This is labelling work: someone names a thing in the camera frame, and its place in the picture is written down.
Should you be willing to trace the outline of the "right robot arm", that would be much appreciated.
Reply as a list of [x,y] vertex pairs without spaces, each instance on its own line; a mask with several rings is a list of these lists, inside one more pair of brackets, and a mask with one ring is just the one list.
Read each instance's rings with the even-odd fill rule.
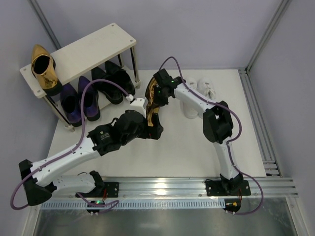
[[167,105],[168,98],[173,97],[191,106],[202,118],[203,134],[213,143],[220,163],[220,179],[205,180],[207,196],[251,195],[249,182],[233,161],[234,152],[228,139],[234,125],[228,104],[205,97],[189,87],[181,77],[172,78],[165,69],[156,72],[153,79],[156,81],[151,89],[153,108]]

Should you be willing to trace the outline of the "black loafer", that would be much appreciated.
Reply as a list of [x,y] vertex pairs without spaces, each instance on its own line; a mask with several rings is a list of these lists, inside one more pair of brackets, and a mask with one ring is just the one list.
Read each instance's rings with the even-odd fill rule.
[[135,87],[124,69],[111,61],[106,61],[104,65],[111,81],[122,87],[128,94],[135,95]]
[[[105,79],[111,81],[111,76],[99,67],[91,70],[92,80]],[[123,101],[123,95],[119,88],[106,82],[96,82],[93,85],[98,91],[103,93],[106,98],[114,105]]]

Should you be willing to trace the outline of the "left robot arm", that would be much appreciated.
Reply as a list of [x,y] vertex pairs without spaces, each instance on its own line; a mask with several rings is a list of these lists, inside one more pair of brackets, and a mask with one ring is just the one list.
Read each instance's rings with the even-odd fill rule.
[[111,123],[90,131],[79,144],[38,162],[27,159],[20,162],[28,205],[42,204],[54,195],[101,196],[106,186],[98,172],[91,171],[82,177],[64,176],[64,173],[86,161],[117,151],[135,138],[159,139],[163,127],[158,112],[159,109],[155,108],[143,117],[135,110],[126,110]]

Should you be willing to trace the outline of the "gold loafer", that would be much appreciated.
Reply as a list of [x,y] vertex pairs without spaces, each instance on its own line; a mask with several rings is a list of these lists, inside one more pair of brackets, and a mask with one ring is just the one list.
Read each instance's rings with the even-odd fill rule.
[[48,96],[56,96],[63,89],[55,68],[56,63],[51,54],[41,45],[35,44],[31,54],[31,72]]
[[146,106],[146,117],[147,117],[147,122],[149,127],[158,127],[158,113],[160,106],[156,105],[154,103],[154,94],[155,94],[155,87],[157,86],[157,81],[153,77],[146,88],[145,91],[145,97],[148,100],[148,104]]

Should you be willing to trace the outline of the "purple loafer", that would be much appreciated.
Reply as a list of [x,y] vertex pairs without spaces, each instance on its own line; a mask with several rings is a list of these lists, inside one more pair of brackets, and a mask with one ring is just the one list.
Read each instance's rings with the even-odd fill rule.
[[88,86],[89,83],[90,80],[84,76],[80,76],[78,82],[78,94],[79,97],[82,98],[83,91],[87,88],[84,96],[83,111],[88,121],[96,121],[100,118],[98,91],[93,85]]
[[69,123],[74,127],[82,125],[79,94],[71,84],[65,84],[60,93],[61,106]]

